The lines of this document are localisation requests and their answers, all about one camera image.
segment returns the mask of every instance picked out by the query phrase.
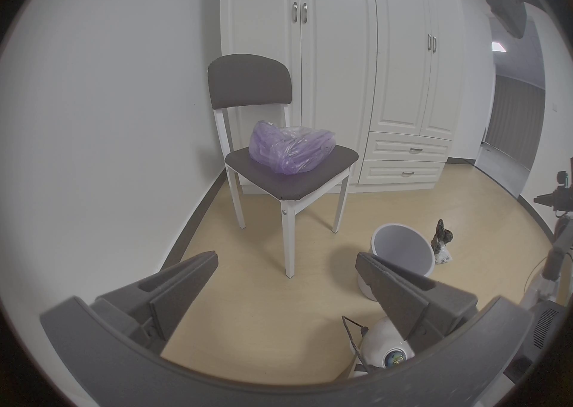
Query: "drawer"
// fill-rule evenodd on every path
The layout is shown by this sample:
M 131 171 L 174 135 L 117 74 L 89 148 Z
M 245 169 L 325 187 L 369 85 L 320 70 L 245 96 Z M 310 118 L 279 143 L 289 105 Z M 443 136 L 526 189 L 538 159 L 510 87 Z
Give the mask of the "drawer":
M 447 139 L 371 131 L 364 159 L 445 162 L 451 143 Z
M 403 184 L 436 182 L 444 162 L 406 162 L 397 160 L 365 160 L 359 184 Z

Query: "black vent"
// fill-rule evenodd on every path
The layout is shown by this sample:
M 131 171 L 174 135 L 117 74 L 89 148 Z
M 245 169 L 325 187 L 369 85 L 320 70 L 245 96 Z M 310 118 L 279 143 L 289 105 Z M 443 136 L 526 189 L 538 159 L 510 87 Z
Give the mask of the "black vent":
M 534 345 L 539 348 L 540 350 L 543 349 L 543 344 L 545 343 L 545 337 L 549 328 L 551 327 L 551 323 L 553 322 L 553 318 L 559 312 L 553 310 L 553 308 L 548 308 L 539 317 L 537 321 L 537 325 L 535 326 L 534 330 Z

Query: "ceiling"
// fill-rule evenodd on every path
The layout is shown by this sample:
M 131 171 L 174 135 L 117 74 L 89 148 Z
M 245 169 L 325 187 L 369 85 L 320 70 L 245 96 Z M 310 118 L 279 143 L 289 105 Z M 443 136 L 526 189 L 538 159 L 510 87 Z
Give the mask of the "ceiling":
M 499 42 L 507 52 L 493 52 L 496 73 L 545 88 L 543 55 L 535 24 L 527 20 L 523 38 L 512 37 L 499 20 L 489 19 L 492 40 Z

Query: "wooden floor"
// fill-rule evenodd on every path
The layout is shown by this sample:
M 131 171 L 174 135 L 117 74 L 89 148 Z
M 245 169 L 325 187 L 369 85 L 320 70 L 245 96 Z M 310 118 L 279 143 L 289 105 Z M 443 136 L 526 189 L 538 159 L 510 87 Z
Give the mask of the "wooden floor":
M 332 381 L 352 360 L 341 315 L 362 325 L 383 316 L 356 283 L 356 254 L 374 230 L 409 225 L 428 240 L 439 218 L 454 234 L 453 261 L 432 278 L 466 289 L 483 307 L 497 295 L 518 302 L 549 242 L 505 190 L 469 165 L 446 165 L 432 190 L 349 194 L 341 229 L 330 231 L 338 196 L 296 217 L 295 276 L 284 272 L 280 204 L 241 196 L 247 228 L 224 184 L 184 259 L 215 250 L 219 268 L 191 305 L 162 356 L 220 377 L 258 383 Z

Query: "gray curtain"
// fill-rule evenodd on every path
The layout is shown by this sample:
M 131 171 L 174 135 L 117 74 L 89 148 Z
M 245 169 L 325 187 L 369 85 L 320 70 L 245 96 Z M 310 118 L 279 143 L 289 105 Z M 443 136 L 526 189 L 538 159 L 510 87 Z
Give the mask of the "gray curtain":
M 485 142 L 530 170 L 541 136 L 544 110 L 545 90 L 497 75 Z

